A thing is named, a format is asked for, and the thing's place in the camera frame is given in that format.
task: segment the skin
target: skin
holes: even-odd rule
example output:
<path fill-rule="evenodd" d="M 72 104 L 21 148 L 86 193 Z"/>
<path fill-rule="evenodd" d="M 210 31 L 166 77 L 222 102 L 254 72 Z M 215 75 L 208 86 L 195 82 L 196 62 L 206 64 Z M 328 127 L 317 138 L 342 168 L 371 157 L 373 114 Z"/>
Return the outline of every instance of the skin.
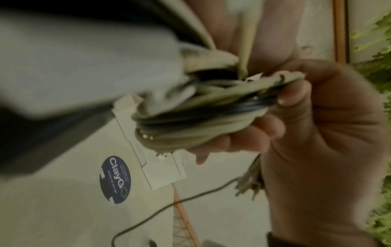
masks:
<path fill-rule="evenodd" d="M 261 169 L 274 237 L 303 246 L 376 246 L 362 229 L 380 191 L 389 153 L 379 95 L 347 66 L 297 59 L 296 32 L 292 31 L 286 43 L 277 37 L 289 31 L 285 27 L 293 21 L 287 16 L 302 13 L 301 5 L 274 1 L 282 6 L 265 10 L 271 14 L 260 23 L 263 33 L 255 43 L 250 67 L 256 73 L 271 68 L 302 71 L 306 80 L 284 87 L 277 106 L 251 126 L 189 151 L 197 155 L 199 164 L 210 153 L 245 150 L 263 154 Z M 212 36 L 218 34 L 217 46 L 234 52 L 237 21 L 212 1 L 188 2 Z M 290 4 L 285 16 L 272 17 Z M 284 21 L 278 22 L 281 16 Z M 278 43 L 274 50 L 273 40 Z M 284 51 L 282 55 L 274 53 L 276 48 Z"/>

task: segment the blue oval sticker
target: blue oval sticker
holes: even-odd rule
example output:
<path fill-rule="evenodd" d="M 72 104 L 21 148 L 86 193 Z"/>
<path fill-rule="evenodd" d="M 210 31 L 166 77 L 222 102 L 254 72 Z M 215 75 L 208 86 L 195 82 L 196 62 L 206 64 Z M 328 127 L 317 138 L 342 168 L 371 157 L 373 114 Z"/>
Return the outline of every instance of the blue oval sticker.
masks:
<path fill-rule="evenodd" d="M 110 156 L 102 164 L 100 185 L 106 199 L 115 204 L 123 202 L 130 191 L 130 172 L 125 161 Z"/>

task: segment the thin black cord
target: thin black cord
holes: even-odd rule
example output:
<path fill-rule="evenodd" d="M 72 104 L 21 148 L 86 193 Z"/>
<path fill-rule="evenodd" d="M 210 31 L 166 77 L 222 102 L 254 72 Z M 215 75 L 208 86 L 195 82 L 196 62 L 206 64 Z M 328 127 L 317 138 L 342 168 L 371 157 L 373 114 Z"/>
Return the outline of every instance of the thin black cord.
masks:
<path fill-rule="evenodd" d="M 163 212 L 164 210 L 166 210 L 166 209 L 168 209 L 168 208 L 174 206 L 175 204 L 184 203 L 184 202 L 186 202 L 186 201 L 191 201 L 191 200 L 193 200 L 193 199 L 196 199 L 196 198 L 199 198 L 199 197 L 208 195 L 208 194 L 215 193 L 215 192 L 220 191 L 220 190 L 226 188 L 227 186 L 231 185 L 233 182 L 237 181 L 238 179 L 239 179 L 238 177 L 237 177 L 237 178 L 234 178 L 234 179 L 231 179 L 230 181 L 226 182 L 224 185 L 222 185 L 222 186 L 220 186 L 220 187 L 218 187 L 218 188 L 216 188 L 216 189 L 208 190 L 208 191 L 206 191 L 206 192 L 202 192 L 202 193 L 197 194 L 197 195 L 195 195 L 195 196 L 188 197 L 188 198 L 185 198 L 185 199 L 183 199 L 183 200 L 180 200 L 180 201 L 176 201 L 176 202 L 170 203 L 169 205 L 167 205 L 167 206 L 165 206 L 165 207 L 159 209 L 156 213 L 154 213 L 153 215 L 149 216 L 148 218 L 146 218 L 145 220 L 141 221 L 140 223 L 138 223 L 138 224 L 136 224 L 136 225 L 134 225 L 134 226 L 132 226 L 132 227 L 129 227 L 129 228 L 127 228 L 127 229 L 125 229 L 125 230 L 123 230 L 123 231 L 121 231 L 121 232 L 119 232 L 119 233 L 117 233 L 117 234 L 113 237 L 113 239 L 111 240 L 111 247 L 115 247 L 114 241 L 115 241 L 116 238 L 118 238 L 119 236 L 124 235 L 125 233 L 128 233 L 128 232 L 130 232 L 130 231 L 132 231 L 132 230 L 138 228 L 139 226 L 144 225 L 145 223 L 147 223 L 148 221 L 150 221 L 151 219 L 153 219 L 156 215 L 158 215 L 159 213 Z"/>

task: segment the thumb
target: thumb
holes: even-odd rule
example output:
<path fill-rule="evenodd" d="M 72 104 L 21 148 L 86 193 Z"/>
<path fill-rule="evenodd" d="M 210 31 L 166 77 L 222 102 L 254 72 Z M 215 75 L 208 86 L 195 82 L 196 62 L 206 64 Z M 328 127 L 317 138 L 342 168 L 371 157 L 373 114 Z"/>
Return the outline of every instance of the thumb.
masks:
<path fill-rule="evenodd" d="M 286 127 L 286 133 L 279 141 L 300 144 L 313 133 L 311 88 L 311 83 L 299 80 L 279 92 L 278 104 L 271 110 Z"/>

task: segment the foliage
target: foliage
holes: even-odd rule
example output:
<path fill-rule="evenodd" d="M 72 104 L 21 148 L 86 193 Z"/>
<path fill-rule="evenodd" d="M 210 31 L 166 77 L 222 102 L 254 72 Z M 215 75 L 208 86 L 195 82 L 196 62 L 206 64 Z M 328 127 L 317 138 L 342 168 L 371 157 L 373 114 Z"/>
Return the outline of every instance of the foliage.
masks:
<path fill-rule="evenodd" d="M 381 16 L 374 18 L 375 28 L 364 31 L 354 31 L 350 37 L 352 39 L 360 38 L 370 34 L 375 30 L 385 30 L 382 39 L 362 44 L 354 47 L 354 51 L 364 50 L 370 45 L 380 41 L 391 42 L 391 10 L 384 12 Z M 373 60 L 356 66 L 358 72 L 365 76 L 373 83 L 375 88 L 382 94 L 391 94 L 391 46 L 386 46 L 381 49 Z M 384 103 L 384 111 L 388 115 L 389 126 L 391 126 L 391 96 L 387 97 L 388 102 Z M 391 160 L 389 161 L 389 172 L 384 178 L 382 196 L 379 207 L 373 210 L 368 221 L 368 230 L 376 238 L 380 239 L 384 244 L 391 245 Z"/>

